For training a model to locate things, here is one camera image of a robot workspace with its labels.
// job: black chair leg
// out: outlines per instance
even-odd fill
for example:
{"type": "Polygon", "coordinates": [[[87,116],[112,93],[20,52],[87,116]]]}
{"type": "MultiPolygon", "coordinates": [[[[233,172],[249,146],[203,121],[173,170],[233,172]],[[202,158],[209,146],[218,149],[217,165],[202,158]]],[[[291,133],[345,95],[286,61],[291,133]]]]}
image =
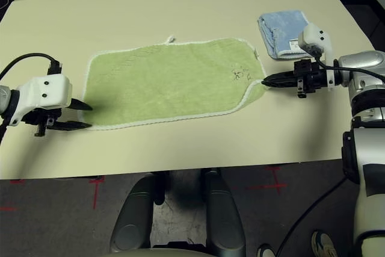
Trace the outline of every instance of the black chair leg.
{"type": "Polygon", "coordinates": [[[202,177],[208,252],[217,257],[246,257],[245,233],[230,189],[218,170],[202,170],[202,177]]]}
{"type": "Polygon", "coordinates": [[[110,241],[110,251],[150,248],[153,204],[164,201],[164,176],[148,174],[131,189],[118,216],[110,241]]]}

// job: gray floor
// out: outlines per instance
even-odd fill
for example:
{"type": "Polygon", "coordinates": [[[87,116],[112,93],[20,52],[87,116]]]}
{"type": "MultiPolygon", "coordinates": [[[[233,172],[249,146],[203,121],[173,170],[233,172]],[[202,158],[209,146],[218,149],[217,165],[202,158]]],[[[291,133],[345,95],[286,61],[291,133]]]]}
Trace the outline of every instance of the gray floor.
{"type": "MultiPolygon", "coordinates": [[[[278,248],[300,214],[342,178],[340,161],[223,169],[233,191],[247,237],[247,255],[262,243],[278,248]],[[274,188],[280,184],[279,192],[274,188]]],[[[106,176],[95,186],[88,179],[0,181],[0,256],[101,256],[115,220],[134,183],[143,174],[106,176]]],[[[152,244],[205,243],[205,204],[199,196],[199,170],[172,172],[171,190],[156,206],[152,244]]],[[[339,256],[351,247],[357,187],[343,184],[303,221],[282,256],[312,256],[314,229],[328,232],[339,256]]]]}

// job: table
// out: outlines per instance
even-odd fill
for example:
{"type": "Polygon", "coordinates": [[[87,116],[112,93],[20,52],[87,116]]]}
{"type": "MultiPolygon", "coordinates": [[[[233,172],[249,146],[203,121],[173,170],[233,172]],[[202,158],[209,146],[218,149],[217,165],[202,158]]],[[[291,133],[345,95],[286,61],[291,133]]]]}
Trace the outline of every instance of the table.
{"type": "MultiPolygon", "coordinates": [[[[257,17],[297,8],[328,31],[335,56],[372,46],[339,0],[23,0],[0,23],[0,67],[28,52],[63,63],[80,98],[85,68],[97,51],[239,37],[254,45],[268,74],[291,70],[265,49],[257,17]]],[[[44,75],[48,63],[28,59],[2,84],[16,87],[44,75]]],[[[76,114],[64,110],[64,119],[76,114]]],[[[340,158],[350,128],[348,91],[322,90],[298,99],[295,90],[267,91],[242,110],[220,117],[112,131],[48,131],[11,127],[0,147],[0,178],[58,178],[200,167],[277,164],[340,158]]]]}

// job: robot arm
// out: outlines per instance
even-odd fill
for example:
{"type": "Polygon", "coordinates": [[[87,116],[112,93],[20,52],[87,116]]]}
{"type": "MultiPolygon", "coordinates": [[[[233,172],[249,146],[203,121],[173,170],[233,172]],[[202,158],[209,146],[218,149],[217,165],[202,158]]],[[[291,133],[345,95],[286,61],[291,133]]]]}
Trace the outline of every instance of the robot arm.
{"type": "Polygon", "coordinates": [[[276,73],[262,82],[270,87],[297,87],[299,98],[321,87],[349,88],[353,118],[343,134],[342,160],[346,176],[360,185],[354,223],[355,252],[383,256],[385,252],[385,53],[366,51],[331,61],[328,35],[310,23],[299,36],[302,49],[316,58],[294,63],[291,72],[276,73]],[[325,53],[325,66],[319,58],[325,53]]]}
{"type": "MultiPolygon", "coordinates": [[[[37,125],[38,130],[35,134],[37,137],[44,136],[46,129],[72,131],[91,126],[82,122],[57,121],[62,108],[75,110],[92,110],[92,108],[71,98],[72,85],[69,79],[61,74],[61,64],[53,58],[51,59],[48,75],[32,78],[15,90],[0,85],[0,115],[4,119],[0,126],[0,142],[7,126],[17,126],[20,122],[37,125]]],[[[5,68],[0,79],[11,67],[5,68]]]]}

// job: black cable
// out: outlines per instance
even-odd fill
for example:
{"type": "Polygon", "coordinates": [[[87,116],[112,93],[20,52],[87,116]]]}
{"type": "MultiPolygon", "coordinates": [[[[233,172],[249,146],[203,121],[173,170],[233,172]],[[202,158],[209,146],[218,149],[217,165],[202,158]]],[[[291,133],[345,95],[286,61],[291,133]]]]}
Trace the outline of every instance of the black cable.
{"type": "Polygon", "coordinates": [[[319,64],[319,66],[323,67],[324,69],[327,69],[327,70],[338,70],[338,71],[344,71],[344,72],[361,72],[361,73],[365,73],[367,75],[371,75],[373,76],[374,78],[378,78],[380,81],[382,81],[383,83],[385,83],[385,76],[383,75],[379,75],[378,73],[375,73],[375,72],[371,72],[370,70],[366,70],[366,69],[356,69],[356,68],[352,68],[352,67],[334,67],[334,66],[327,66],[326,64],[324,64],[321,60],[319,60],[319,57],[316,57],[315,58],[316,62],[319,64]]]}
{"type": "Polygon", "coordinates": [[[308,207],[306,209],[306,211],[303,212],[303,214],[301,215],[300,218],[297,219],[297,221],[295,221],[295,223],[291,226],[290,230],[288,231],[288,233],[286,234],[286,236],[284,237],[281,245],[279,246],[278,248],[278,251],[277,251],[277,254],[276,254],[276,257],[279,257],[280,254],[282,253],[282,250],[284,248],[284,246],[286,245],[286,243],[288,242],[288,239],[290,238],[291,234],[294,232],[295,228],[297,228],[297,226],[302,222],[303,219],[305,219],[305,217],[311,212],[312,209],[314,209],[319,203],[321,203],[327,196],[329,196],[332,192],[334,192],[335,189],[337,189],[339,186],[341,186],[345,181],[347,180],[347,177],[343,177],[336,185],[334,185],[333,187],[331,187],[326,193],[324,193],[321,197],[319,197],[317,200],[315,200],[314,203],[312,203],[310,205],[310,207],[308,207]]]}
{"type": "Polygon", "coordinates": [[[56,59],[54,59],[52,56],[48,55],[48,54],[41,54],[41,53],[38,53],[38,52],[35,52],[33,54],[25,54],[25,55],[21,55],[17,58],[15,58],[13,61],[11,61],[9,63],[9,65],[7,65],[3,71],[0,73],[0,80],[7,74],[7,72],[16,64],[18,63],[20,60],[24,60],[25,58],[28,58],[28,57],[45,57],[45,58],[48,58],[49,60],[51,61],[56,61],[56,59]]]}

